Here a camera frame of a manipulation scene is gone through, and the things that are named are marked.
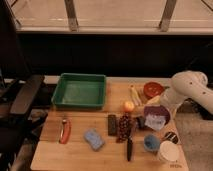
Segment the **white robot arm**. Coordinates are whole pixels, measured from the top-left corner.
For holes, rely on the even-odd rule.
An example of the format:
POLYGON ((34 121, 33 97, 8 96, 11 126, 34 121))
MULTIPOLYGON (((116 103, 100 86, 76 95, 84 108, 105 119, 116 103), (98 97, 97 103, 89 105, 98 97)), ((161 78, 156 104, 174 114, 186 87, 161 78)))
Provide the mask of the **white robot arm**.
POLYGON ((171 118, 188 98, 202 106, 213 116, 213 90, 207 87, 208 78, 199 71, 183 71, 174 74, 170 87, 160 95, 160 104, 171 112, 171 118))

